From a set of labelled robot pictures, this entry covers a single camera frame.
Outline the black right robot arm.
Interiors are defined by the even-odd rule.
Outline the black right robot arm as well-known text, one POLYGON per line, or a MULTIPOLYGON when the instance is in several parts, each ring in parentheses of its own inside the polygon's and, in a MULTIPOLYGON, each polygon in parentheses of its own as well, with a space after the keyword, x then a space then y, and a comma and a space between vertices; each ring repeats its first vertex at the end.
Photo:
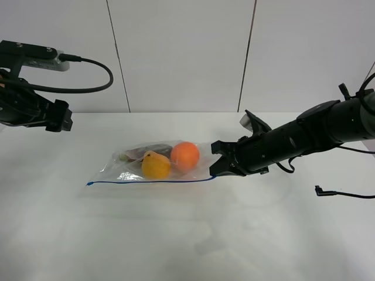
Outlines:
POLYGON ((345 101, 324 102, 275 129, 250 111, 240 123, 252 135, 236 142, 212 143, 212 154, 220 158, 210 166, 211 176, 264 174, 270 165, 283 160, 374 139, 374 90, 345 101))

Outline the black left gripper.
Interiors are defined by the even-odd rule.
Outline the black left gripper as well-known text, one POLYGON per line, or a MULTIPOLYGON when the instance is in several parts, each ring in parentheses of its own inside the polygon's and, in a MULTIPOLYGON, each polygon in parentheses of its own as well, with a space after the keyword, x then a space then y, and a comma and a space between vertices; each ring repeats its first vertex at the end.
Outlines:
POLYGON ((71 131, 72 112, 66 101, 50 101, 34 90, 12 86, 15 96, 13 104, 17 110, 12 126, 46 127, 49 132, 71 131))

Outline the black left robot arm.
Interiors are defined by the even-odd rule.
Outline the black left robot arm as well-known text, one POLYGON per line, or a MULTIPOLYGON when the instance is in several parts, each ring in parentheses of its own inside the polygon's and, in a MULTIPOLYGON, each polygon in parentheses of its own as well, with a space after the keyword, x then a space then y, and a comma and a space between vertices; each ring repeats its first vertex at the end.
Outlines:
POLYGON ((1 124, 26 128, 44 127, 49 132, 70 131, 73 125, 69 104, 54 102, 33 90, 1 83, 1 124))

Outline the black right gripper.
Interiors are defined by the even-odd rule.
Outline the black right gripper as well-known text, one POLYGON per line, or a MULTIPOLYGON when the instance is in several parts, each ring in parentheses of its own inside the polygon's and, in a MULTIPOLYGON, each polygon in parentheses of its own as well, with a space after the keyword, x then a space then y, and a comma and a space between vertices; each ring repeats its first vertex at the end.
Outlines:
POLYGON ((271 163, 268 157, 271 151, 273 133, 261 133, 252 137, 243 136, 237 142, 217 140, 211 144, 213 155, 222 155, 209 167, 211 176, 247 176, 266 174, 271 163), (235 156, 235 160, 226 156, 235 156))

